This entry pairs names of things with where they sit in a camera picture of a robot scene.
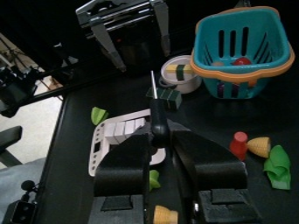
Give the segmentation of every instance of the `black chair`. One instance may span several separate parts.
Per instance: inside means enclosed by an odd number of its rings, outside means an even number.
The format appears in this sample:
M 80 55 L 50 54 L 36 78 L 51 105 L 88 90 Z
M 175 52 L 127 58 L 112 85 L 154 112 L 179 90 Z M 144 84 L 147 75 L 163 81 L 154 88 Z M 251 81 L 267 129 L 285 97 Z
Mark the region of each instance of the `black chair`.
M 0 162 L 7 166 L 20 165 L 22 162 L 11 154 L 7 148 L 18 143 L 23 137 L 23 127 L 15 126 L 11 129 L 6 129 L 0 132 Z

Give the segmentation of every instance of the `red toy item in basket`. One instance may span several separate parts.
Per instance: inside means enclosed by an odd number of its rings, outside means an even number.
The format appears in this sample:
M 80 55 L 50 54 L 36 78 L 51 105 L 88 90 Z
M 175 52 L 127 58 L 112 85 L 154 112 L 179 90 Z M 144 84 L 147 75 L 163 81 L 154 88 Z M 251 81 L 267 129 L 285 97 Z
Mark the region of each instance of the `red toy item in basket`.
M 245 65 L 251 65 L 251 64 L 253 63 L 247 57 L 241 57 L 233 62 L 234 66 L 245 66 Z

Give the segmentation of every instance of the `white floor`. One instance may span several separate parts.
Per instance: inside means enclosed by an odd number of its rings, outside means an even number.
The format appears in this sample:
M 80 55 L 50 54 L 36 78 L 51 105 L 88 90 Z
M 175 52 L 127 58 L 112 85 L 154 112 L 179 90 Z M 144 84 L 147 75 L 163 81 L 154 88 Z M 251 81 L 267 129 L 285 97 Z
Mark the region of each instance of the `white floor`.
M 47 85 L 51 84 L 50 77 L 44 78 L 43 81 Z M 36 95 L 48 91 L 48 88 L 39 81 L 36 84 Z M 23 163 L 47 157 L 60 107 L 62 100 L 52 97 L 20 107 L 12 118 L 0 115 L 0 130 L 16 125 L 23 126 L 23 138 L 8 148 Z

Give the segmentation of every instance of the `black tabletop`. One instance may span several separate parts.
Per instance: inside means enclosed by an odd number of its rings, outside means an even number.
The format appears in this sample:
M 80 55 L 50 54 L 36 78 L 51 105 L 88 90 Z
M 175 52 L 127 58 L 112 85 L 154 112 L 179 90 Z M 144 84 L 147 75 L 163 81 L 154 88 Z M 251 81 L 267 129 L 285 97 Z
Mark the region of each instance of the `black tabletop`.
M 263 223 L 297 223 L 299 220 L 299 78 L 298 59 L 287 73 L 271 79 L 262 93 L 250 100 L 215 99 L 202 84 L 182 96 L 179 109 L 167 110 L 167 117 L 194 133 L 230 147 L 234 133 L 245 131 L 249 139 L 270 137 L 281 144 L 291 159 L 291 190 L 271 187 L 263 172 L 265 159 L 247 154 L 247 189 Z M 91 69 L 100 74 L 99 66 Z M 94 107 L 106 109 L 110 117 L 148 108 L 146 92 L 151 87 L 150 71 L 136 75 L 119 74 L 111 79 L 76 90 L 66 97 L 51 149 L 42 175 L 43 189 L 38 194 L 39 210 L 35 223 L 88 223 L 94 200 L 94 179 L 88 173 L 90 147 L 95 125 Z M 163 175 L 174 175 L 162 164 Z

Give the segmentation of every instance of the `teal basket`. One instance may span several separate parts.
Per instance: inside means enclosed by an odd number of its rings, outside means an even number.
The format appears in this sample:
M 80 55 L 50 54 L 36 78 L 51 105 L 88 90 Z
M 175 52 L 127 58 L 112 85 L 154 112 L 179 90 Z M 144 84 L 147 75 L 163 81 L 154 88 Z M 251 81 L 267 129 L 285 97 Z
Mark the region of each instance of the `teal basket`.
M 234 66 L 234 61 L 242 57 L 251 64 Z M 198 23 L 191 67 L 217 98 L 255 97 L 270 78 L 285 73 L 294 60 L 274 8 L 227 10 Z

